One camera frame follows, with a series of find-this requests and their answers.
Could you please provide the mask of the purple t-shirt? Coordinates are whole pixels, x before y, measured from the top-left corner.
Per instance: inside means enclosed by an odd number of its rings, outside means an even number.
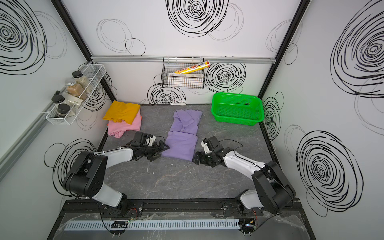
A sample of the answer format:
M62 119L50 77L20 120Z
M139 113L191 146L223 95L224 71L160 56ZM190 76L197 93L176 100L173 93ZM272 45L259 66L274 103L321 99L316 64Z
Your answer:
M168 132L166 145L170 148L162 156L192 161L198 141L198 125L203 112L197 110L177 110L173 114L174 122Z

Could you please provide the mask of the green plastic basket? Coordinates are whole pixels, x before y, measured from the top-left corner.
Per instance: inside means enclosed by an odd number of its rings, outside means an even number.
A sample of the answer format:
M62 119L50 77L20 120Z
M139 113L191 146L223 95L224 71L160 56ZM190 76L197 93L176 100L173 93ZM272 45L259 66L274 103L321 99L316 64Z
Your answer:
M216 93L211 112L217 122L223 123L254 126L265 119L262 100L251 95Z

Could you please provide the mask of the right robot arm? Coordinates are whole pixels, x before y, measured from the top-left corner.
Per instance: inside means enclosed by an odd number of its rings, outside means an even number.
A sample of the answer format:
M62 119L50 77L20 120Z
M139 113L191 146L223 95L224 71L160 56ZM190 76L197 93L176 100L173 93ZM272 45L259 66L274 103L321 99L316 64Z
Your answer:
M215 136L204 139L204 150L196 152L193 163L209 167L224 166L235 170L254 183L254 190L246 190L238 197L240 208L260 208L277 214L294 202L296 192L280 166L270 161L258 162L238 153L237 149L225 148Z

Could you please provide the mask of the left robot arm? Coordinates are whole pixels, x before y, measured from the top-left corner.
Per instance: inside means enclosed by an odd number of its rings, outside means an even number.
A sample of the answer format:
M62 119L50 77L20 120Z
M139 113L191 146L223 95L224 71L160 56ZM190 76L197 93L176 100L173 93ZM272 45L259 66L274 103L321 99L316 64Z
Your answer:
M102 152L81 152L63 180L62 187L71 194L95 200L125 215L130 207L127 196L105 183L106 170L112 166L146 158L160 158L170 147L157 136L136 132L133 140L119 148Z

